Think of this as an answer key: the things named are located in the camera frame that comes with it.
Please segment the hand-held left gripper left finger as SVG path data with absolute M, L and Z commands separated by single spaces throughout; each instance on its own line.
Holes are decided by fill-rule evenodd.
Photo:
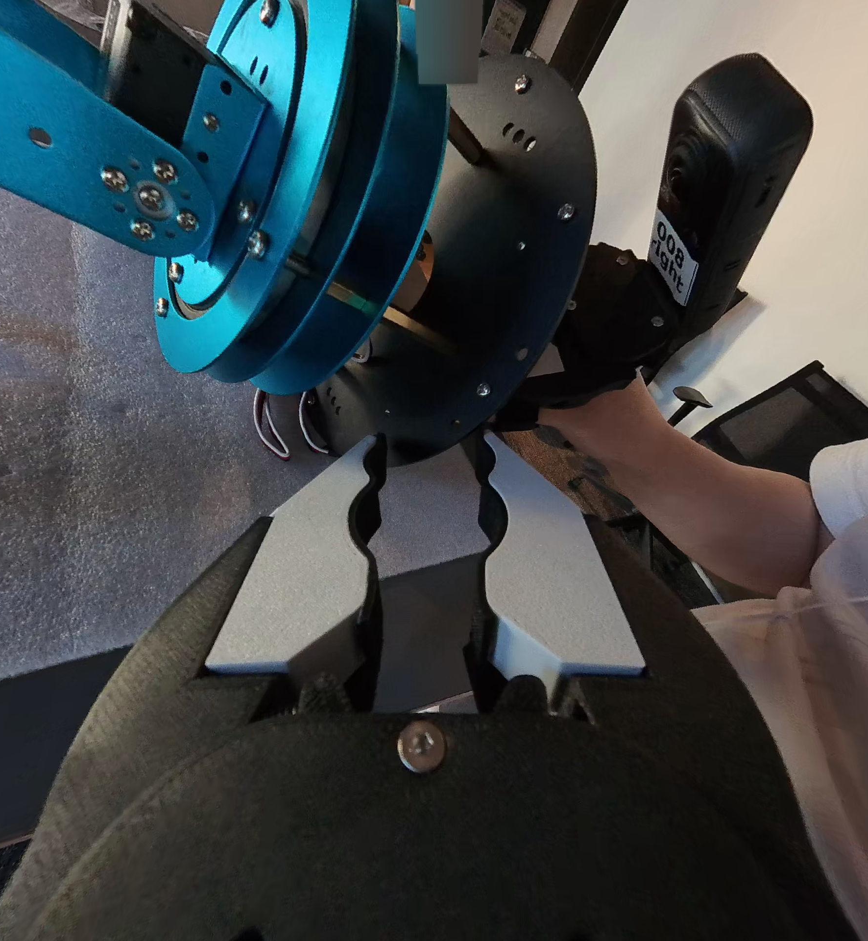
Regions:
M 387 452 L 383 435 L 365 437 L 273 512 L 209 673 L 279 676 L 297 694 L 327 675 L 355 711 L 373 711 L 383 626 L 368 544 L 381 527 Z

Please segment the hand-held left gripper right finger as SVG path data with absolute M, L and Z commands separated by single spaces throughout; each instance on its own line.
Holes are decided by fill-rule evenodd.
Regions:
M 556 708 L 572 679 L 637 678 L 646 665 L 579 507 L 494 433 L 471 440 L 487 537 L 471 628 L 477 709 L 519 676 Z

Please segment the blue black toy robot arm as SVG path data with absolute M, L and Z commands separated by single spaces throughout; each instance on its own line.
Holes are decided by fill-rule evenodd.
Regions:
M 96 48 L 0 2 L 0 187 L 155 259 L 173 369 L 310 393 L 332 451 L 462 441 L 553 338 L 588 250 L 592 135 L 523 55 L 423 84 L 397 2 L 224 2 L 204 47 L 110 2 Z

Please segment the person's right forearm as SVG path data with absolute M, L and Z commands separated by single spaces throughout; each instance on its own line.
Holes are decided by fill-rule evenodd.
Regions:
M 832 542 L 810 485 L 733 463 L 671 427 L 651 472 L 609 471 L 618 488 L 677 547 L 723 579 L 770 595 L 809 586 Z

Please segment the dark grey desk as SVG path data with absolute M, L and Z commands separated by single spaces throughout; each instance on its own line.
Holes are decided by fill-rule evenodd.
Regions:
M 381 580 L 383 651 L 375 711 L 472 702 L 461 652 L 469 640 L 478 556 Z M 69 746 L 130 650 L 0 680 L 0 848 L 26 841 Z

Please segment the person's right hand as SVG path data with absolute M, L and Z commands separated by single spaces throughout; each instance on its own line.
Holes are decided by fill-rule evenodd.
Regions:
M 674 434 L 640 375 L 581 406 L 542 407 L 537 423 L 618 476 L 651 472 Z

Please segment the dark door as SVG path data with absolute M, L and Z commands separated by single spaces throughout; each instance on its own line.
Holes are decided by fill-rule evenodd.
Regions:
M 485 1 L 480 56 L 523 54 L 580 92 L 626 1 Z

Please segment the grey foam mat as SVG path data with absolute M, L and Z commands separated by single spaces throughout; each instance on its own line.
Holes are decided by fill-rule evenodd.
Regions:
M 0 189 L 0 680 L 133 644 L 332 464 L 275 398 L 169 368 L 153 262 Z

